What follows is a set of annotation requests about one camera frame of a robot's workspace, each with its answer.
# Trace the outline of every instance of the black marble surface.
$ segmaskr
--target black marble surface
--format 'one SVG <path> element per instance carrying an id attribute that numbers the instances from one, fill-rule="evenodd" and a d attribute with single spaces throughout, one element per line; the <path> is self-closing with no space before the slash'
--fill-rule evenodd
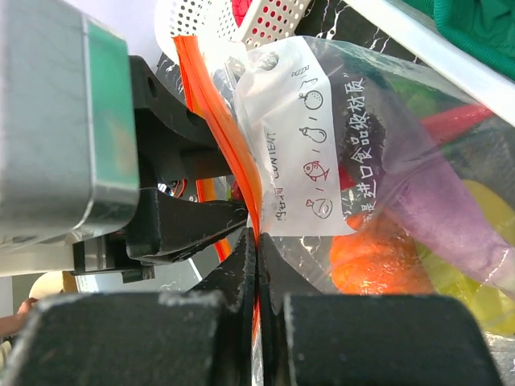
<path id="1" fill-rule="evenodd" d="M 418 63 L 416 56 L 355 12 L 343 0 L 312 0 L 295 34 L 347 41 Z M 157 77 L 176 98 L 184 101 L 179 66 L 165 55 L 158 63 Z"/>

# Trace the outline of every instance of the green panel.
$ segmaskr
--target green panel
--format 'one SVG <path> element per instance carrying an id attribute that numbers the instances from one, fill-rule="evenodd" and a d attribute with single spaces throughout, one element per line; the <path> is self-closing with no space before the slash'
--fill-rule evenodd
<path id="1" fill-rule="evenodd" d="M 129 54 L 126 42 L 88 20 L 97 181 L 139 185 Z"/>

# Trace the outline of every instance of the perforated basket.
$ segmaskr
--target perforated basket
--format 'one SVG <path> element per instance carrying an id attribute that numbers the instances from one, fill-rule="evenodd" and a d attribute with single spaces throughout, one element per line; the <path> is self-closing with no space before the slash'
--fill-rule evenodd
<path id="1" fill-rule="evenodd" d="M 247 48 L 292 36 L 311 0 L 253 0 L 238 28 L 232 0 L 158 0 L 154 30 L 158 45 L 176 63 L 172 38 L 210 34 L 242 41 Z"/>

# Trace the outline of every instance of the green cloth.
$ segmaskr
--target green cloth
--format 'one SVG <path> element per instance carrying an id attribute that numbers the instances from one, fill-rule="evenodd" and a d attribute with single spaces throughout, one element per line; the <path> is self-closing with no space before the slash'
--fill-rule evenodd
<path id="1" fill-rule="evenodd" d="M 515 0 L 404 0 L 430 16 L 440 34 L 515 79 Z"/>

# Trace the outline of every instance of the orange vegetable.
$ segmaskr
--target orange vegetable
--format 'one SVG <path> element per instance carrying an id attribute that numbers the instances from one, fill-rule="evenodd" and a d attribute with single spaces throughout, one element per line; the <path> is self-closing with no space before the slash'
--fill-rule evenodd
<path id="1" fill-rule="evenodd" d="M 429 294 L 431 281 L 418 259 L 414 240 L 385 215 L 348 224 L 358 232 L 333 238 L 332 282 L 344 294 Z"/>

